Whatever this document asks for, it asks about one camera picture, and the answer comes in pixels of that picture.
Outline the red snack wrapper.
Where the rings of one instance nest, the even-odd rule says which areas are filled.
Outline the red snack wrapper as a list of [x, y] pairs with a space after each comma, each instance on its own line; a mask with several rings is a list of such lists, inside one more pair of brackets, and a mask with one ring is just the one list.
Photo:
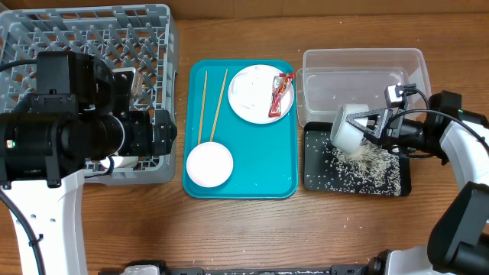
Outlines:
[[294, 73], [280, 73], [272, 82], [272, 100], [268, 112], [269, 118], [281, 116], [281, 100], [287, 91], [287, 87], [295, 79]]

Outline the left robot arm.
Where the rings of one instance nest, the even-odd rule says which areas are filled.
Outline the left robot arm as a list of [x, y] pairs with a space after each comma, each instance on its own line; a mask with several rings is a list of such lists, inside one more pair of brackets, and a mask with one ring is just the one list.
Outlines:
[[162, 156], [176, 125], [166, 110], [132, 111], [134, 70], [86, 53], [44, 51], [37, 89], [1, 116], [1, 201], [25, 274], [85, 274], [81, 202], [87, 160]]

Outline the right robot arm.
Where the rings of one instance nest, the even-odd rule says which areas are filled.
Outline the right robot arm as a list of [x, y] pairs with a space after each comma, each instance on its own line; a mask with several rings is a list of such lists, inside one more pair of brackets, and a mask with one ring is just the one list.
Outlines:
[[425, 121], [408, 119], [398, 95], [387, 107], [346, 105], [337, 114], [344, 135], [340, 148], [355, 149], [366, 138], [384, 149], [421, 151], [450, 163], [459, 193], [433, 228], [427, 244], [404, 251], [383, 251], [367, 274], [486, 274], [488, 272], [488, 119], [465, 111], [461, 95], [431, 95]]

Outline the large white round plate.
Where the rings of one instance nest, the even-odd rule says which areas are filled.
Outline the large white round plate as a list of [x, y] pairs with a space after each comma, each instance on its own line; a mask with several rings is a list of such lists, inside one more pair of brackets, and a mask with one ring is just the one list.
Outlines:
[[[233, 92], [235, 77], [239, 73], [244, 73], [252, 68], [261, 70], [260, 89], [254, 95], [236, 96]], [[253, 124], [270, 124], [284, 118], [289, 110], [293, 107], [295, 101], [295, 92], [293, 84], [289, 84], [287, 91], [281, 100], [281, 116], [269, 118], [268, 112], [272, 100], [272, 82], [274, 77], [283, 73], [282, 70], [270, 65], [252, 65], [240, 70], [231, 80], [228, 88], [228, 102], [234, 113], [240, 118]]]

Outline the white tissue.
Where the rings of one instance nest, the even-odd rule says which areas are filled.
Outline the white tissue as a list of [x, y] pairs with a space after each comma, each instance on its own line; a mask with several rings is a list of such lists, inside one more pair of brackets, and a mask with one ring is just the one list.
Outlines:
[[235, 77], [233, 92], [236, 96], [254, 95], [260, 89], [261, 70], [252, 68], [251, 70], [239, 73]]

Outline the grey plastic dishwasher rack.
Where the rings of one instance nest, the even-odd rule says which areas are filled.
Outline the grey plastic dishwasher rack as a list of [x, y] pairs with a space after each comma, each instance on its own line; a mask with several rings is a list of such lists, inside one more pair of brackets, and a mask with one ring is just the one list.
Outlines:
[[[41, 51], [87, 53], [110, 69], [134, 67], [142, 87], [129, 102], [131, 111], [147, 111], [162, 129], [169, 112], [176, 125], [175, 82], [179, 31], [165, 4], [85, 8], [24, 9], [1, 12], [1, 65], [34, 59]], [[1, 73], [1, 113], [10, 112], [26, 93], [35, 92], [36, 68], [17, 66]], [[176, 142], [171, 153], [139, 157], [136, 164], [115, 168], [111, 176], [88, 183], [108, 186], [170, 182], [176, 171]]]

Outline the grey round bowl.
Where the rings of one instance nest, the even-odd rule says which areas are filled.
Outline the grey round bowl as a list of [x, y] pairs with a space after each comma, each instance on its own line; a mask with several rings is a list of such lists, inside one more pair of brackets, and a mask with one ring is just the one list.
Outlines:
[[338, 149], [347, 154], [353, 154], [364, 139], [362, 131], [346, 121], [347, 115], [368, 111], [366, 104], [343, 105], [336, 114], [330, 132], [330, 141]]

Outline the white paper cup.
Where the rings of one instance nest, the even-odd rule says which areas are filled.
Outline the white paper cup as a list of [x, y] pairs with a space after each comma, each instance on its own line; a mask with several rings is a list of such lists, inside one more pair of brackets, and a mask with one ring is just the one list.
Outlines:
[[101, 160], [100, 164], [103, 165], [105, 168], [134, 168], [138, 164], [138, 157], [121, 157], [114, 155], [106, 157], [104, 160]]

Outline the clear plastic bin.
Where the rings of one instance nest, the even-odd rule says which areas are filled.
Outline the clear plastic bin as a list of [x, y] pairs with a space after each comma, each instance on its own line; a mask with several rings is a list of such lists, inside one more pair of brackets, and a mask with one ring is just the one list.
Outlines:
[[330, 122], [344, 104], [386, 106], [384, 90], [393, 84], [415, 84], [432, 95], [422, 52], [416, 48], [315, 49], [303, 54], [296, 75], [296, 110], [301, 126]]

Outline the teal plastic serving tray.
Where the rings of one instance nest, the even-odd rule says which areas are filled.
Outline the teal plastic serving tray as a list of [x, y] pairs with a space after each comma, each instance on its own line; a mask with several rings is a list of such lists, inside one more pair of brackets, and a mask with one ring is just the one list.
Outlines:
[[190, 70], [187, 97], [184, 154], [198, 144], [199, 116], [205, 72], [208, 71], [202, 143], [210, 139], [215, 111], [225, 70], [227, 82], [214, 141], [227, 147], [234, 160], [229, 179], [221, 186], [204, 188], [195, 184], [187, 172], [182, 183], [197, 199], [285, 199], [299, 185], [298, 138], [295, 109], [270, 124], [253, 124], [237, 116], [228, 102], [232, 78], [252, 65], [274, 66], [284, 73], [292, 66], [283, 60], [200, 60]]

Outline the pink shallow bowl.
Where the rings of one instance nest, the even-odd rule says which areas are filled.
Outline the pink shallow bowl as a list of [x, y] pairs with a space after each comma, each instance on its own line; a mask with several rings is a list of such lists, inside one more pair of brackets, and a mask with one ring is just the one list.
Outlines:
[[231, 176], [234, 160], [231, 152], [222, 144], [205, 142], [191, 150], [186, 160], [189, 178], [198, 186], [221, 186]]

